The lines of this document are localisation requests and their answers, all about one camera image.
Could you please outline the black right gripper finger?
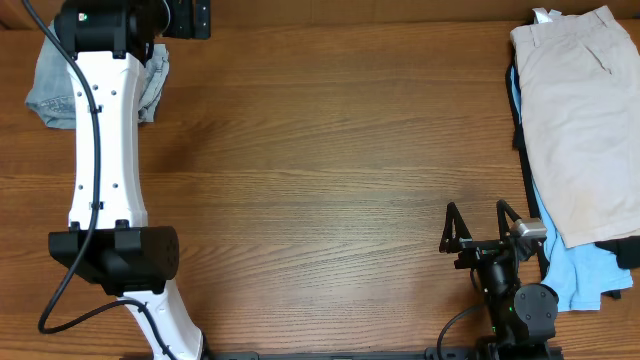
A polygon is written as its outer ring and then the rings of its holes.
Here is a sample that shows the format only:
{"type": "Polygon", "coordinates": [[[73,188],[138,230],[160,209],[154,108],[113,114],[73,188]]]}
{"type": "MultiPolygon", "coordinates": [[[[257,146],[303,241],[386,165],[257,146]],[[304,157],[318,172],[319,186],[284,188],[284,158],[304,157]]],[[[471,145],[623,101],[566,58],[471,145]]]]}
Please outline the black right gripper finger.
{"type": "Polygon", "coordinates": [[[440,253],[461,252],[467,242],[472,241],[472,236],[454,202],[450,202],[446,208],[445,225],[441,242],[440,253]]]}
{"type": "Polygon", "coordinates": [[[521,216],[504,200],[500,199],[496,203],[499,235],[501,238],[508,237],[508,219],[513,223],[521,219],[521,216]]]}

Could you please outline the light blue denim shorts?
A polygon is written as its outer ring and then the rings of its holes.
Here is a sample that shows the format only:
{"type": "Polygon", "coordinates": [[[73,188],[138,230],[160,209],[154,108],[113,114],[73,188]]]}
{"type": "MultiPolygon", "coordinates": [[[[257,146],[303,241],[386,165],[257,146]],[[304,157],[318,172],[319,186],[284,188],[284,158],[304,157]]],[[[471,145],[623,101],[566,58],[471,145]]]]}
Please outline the light blue denim shorts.
{"type": "MultiPolygon", "coordinates": [[[[145,65],[145,80],[138,109],[139,123],[154,121],[169,68],[169,51],[164,44],[156,44],[152,58],[145,65]]],[[[41,47],[33,87],[25,105],[49,128],[75,128],[75,100],[67,62],[48,38],[44,39],[41,47]]]]}

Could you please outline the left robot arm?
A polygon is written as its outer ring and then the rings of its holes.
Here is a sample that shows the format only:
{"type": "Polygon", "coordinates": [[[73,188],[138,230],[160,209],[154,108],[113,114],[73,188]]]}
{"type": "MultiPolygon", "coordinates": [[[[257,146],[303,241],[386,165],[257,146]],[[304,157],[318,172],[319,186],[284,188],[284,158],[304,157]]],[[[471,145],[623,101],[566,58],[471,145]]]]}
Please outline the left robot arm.
{"type": "Polygon", "coordinates": [[[206,1],[67,1],[54,20],[75,96],[76,175],[69,227],[51,256],[127,308],[155,359],[208,359],[176,285],[174,228],[150,226],[138,164],[138,109],[154,41],[210,37],[206,1]]]}

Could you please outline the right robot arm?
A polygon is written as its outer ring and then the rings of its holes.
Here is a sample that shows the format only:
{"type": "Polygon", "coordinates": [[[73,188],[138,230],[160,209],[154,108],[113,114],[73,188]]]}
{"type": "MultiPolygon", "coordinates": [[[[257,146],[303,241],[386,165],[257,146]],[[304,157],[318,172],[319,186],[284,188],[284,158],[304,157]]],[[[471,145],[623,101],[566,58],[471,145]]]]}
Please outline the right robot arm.
{"type": "Polygon", "coordinates": [[[506,201],[496,203],[499,238],[478,241],[472,238],[457,206],[446,208],[445,225],[439,246],[442,253],[456,254],[457,269],[468,269],[472,283],[484,302],[452,318],[441,330],[436,343],[439,359],[472,360],[562,360],[562,349],[549,345],[555,337],[559,297],[541,283],[523,284],[519,266],[542,251],[547,229],[537,218],[524,219],[506,201]],[[474,347],[448,350],[444,336],[456,321],[485,308],[492,334],[476,341],[474,347]]]}

